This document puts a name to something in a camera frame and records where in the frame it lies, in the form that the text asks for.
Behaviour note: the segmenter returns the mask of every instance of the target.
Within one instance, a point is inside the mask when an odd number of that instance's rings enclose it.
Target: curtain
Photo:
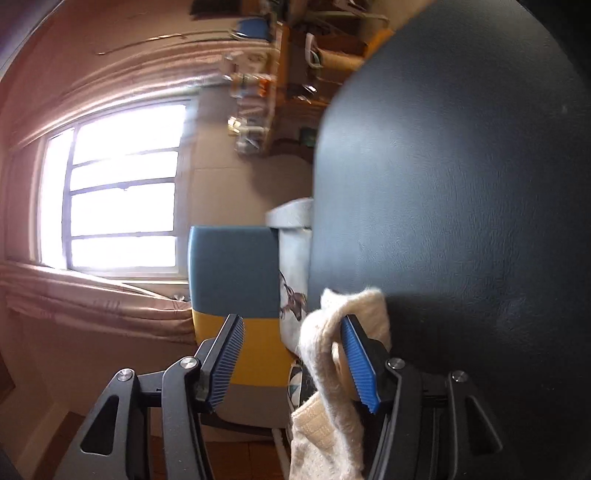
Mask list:
[[[10,310],[92,332],[195,343],[190,303],[70,270],[0,262]]]

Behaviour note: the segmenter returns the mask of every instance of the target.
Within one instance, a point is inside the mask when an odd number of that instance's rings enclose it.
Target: floor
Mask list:
[[[84,417],[68,413],[52,438],[33,480],[53,480]],[[166,480],[163,442],[150,438],[153,480]],[[216,480],[282,480],[279,458],[273,442],[210,442],[207,454]]]
[[[216,480],[282,480],[273,442],[210,442],[207,455]],[[154,480],[165,480],[162,438],[152,437]]]

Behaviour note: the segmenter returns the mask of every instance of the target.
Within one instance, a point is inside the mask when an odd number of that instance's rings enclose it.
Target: black panel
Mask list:
[[[591,4],[588,0],[519,0],[552,33],[591,81]]]
[[[591,458],[591,98],[512,0],[440,0],[341,88],[310,301],[384,289],[395,356],[481,388],[531,478]]]

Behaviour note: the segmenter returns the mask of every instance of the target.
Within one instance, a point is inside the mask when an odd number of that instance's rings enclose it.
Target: wall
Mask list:
[[[10,145],[2,139],[10,138],[17,123],[59,98],[77,80],[156,45],[108,56],[97,56],[96,51],[154,35],[226,28],[233,22],[195,22],[188,8],[187,0],[66,0],[25,45],[0,82],[0,162],[7,167],[0,168],[0,176],[4,172],[10,186],[0,208],[3,257],[31,258],[36,196],[31,185],[41,142],[12,151],[9,158]],[[234,109],[226,89],[203,91],[191,153],[187,198],[191,223],[260,224],[268,209],[311,194],[311,167],[303,160],[235,154],[234,139],[226,130]],[[17,385],[0,405],[0,442],[16,462],[54,406],[86,414],[118,369],[131,367],[139,373],[163,369],[193,353],[194,347],[43,323],[8,314],[0,299],[0,350]]]
[[[171,38],[98,56],[158,35],[227,30],[235,19],[192,20],[187,0],[66,0],[35,32],[3,79],[11,85],[0,116],[13,124],[34,114],[72,84],[119,60],[197,37]],[[210,34],[200,38],[210,38]]]
[[[236,100],[227,88],[202,90],[188,199],[194,225],[262,225],[266,211],[311,196],[312,167],[304,160],[236,154],[227,128],[235,113]]]
[[[3,207],[0,208],[0,259],[4,258],[4,230],[7,225],[4,187],[8,181],[5,167],[9,157],[4,133],[4,129],[0,128],[0,206]],[[0,351],[15,384],[14,390],[0,404],[0,445],[17,463],[53,401],[33,361],[22,324],[9,315],[1,296]]]

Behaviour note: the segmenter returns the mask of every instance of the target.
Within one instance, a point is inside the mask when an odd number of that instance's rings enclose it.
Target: bright window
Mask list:
[[[186,250],[175,195],[186,111],[186,103],[129,109],[48,140],[42,263],[106,276],[179,272]]]

